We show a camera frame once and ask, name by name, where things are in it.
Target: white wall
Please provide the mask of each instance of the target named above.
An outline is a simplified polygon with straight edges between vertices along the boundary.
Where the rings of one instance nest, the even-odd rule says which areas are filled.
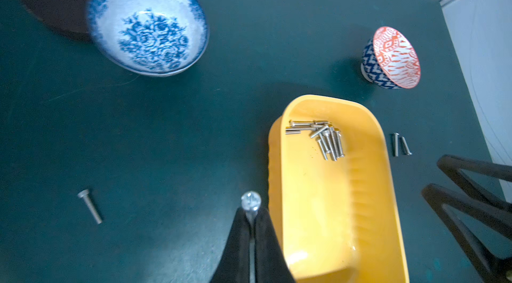
[[[512,0],[455,0],[446,24],[495,163],[512,165]],[[502,183],[512,202],[512,183]]]

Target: bolt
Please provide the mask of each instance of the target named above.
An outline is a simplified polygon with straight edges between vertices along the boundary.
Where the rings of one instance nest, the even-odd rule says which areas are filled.
[[[254,219],[258,215],[258,209],[261,206],[261,197],[254,191],[245,192],[242,195],[242,208],[245,211],[245,217],[252,227],[254,227]]]
[[[314,131],[316,130],[316,127],[309,127],[309,126],[303,126],[303,127],[287,127],[286,131]]]
[[[318,143],[318,145],[320,146],[320,150],[322,151],[323,159],[324,159],[324,160],[326,160],[326,161],[327,161],[327,160],[329,160],[329,159],[327,158],[327,154],[325,153],[325,149],[323,148],[322,139],[321,139],[321,138],[318,138],[318,139],[317,139],[317,143]]]
[[[334,132],[334,127],[329,126],[329,134],[331,137],[332,148],[334,149],[334,155],[336,158],[339,158],[338,142],[336,141],[336,133]]]
[[[411,151],[409,151],[409,146],[407,146],[406,138],[400,137],[400,140],[402,141],[402,146],[403,146],[404,152],[407,155],[412,155],[413,153],[411,153]]]
[[[329,126],[327,125],[324,125],[322,128],[320,128],[318,131],[316,131],[315,133],[311,134],[309,137],[311,139],[314,139],[314,137],[316,137],[318,134],[322,133],[323,131],[325,131],[326,129],[328,129]]]
[[[310,126],[311,124],[315,124],[315,122],[308,122],[308,121],[292,121],[292,120],[290,120],[290,126],[291,126],[291,127],[297,127],[297,126]]]
[[[398,133],[393,133],[393,151],[394,151],[394,155],[395,157],[398,156],[398,136],[400,134]]]
[[[337,161],[338,159],[336,158],[336,153],[334,151],[334,147],[333,147],[333,144],[332,144],[332,141],[331,141],[331,137],[330,137],[330,133],[329,131],[323,131],[323,136],[327,139],[327,144],[329,145],[329,151],[331,152],[331,158],[333,161]]]
[[[339,130],[335,130],[336,133],[336,141],[338,143],[338,150],[339,150],[339,157],[343,158],[345,155],[343,154],[343,148],[342,148],[342,136],[339,133]]]
[[[325,152],[330,153],[329,147],[327,146],[327,142],[325,141],[325,137],[323,136],[323,134],[320,133],[318,136],[320,137],[320,140],[322,141],[322,145],[323,145],[323,148],[325,149]]]
[[[91,202],[91,199],[89,198],[89,190],[83,190],[78,194],[78,197],[83,198],[84,201],[86,201],[86,205],[89,208],[89,211],[91,211],[91,214],[93,214],[94,219],[99,224],[103,222],[101,220],[101,217],[98,214],[98,211],[96,211],[96,208],[94,207],[93,203]]]

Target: bowl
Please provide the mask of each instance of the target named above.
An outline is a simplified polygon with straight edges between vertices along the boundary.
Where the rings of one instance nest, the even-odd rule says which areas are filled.
[[[289,120],[327,120],[345,157],[323,159]],[[364,106],[320,95],[293,100],[268,136],[268,208],[297,283],[409,283],[386,138]]]
[[[361,73],[382,88],[413,88],[421,68],[418,56],[406,37],[389,26],[380,27],[362,51]]]
[[[208,44],[197,0],[88,0],[86,19],[99,50],[141,75],[180,73],[199,60]]]

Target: screw head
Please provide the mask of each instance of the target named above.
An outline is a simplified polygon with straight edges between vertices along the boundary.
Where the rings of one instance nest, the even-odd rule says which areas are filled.
[[[89,195],[89,190],[85,189],[83,191],[81,191],[79,194],[78,194],[78,197],[82,198],[82,197],[85,197],[86,195]]]
[[[261,197],[254,191],[245,192],[242,195],[242,208],[246,212],[256,212],[261,206]]]

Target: yellow plastic tray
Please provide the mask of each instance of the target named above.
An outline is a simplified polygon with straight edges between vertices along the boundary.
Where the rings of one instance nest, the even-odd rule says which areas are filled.
[[[289,120],[329,120],[345,157],[325,161],[307,131],[285,135]],[[268,144],[270,215],[298,282],[409,282],[386,141],[366,107],[301,96]]]

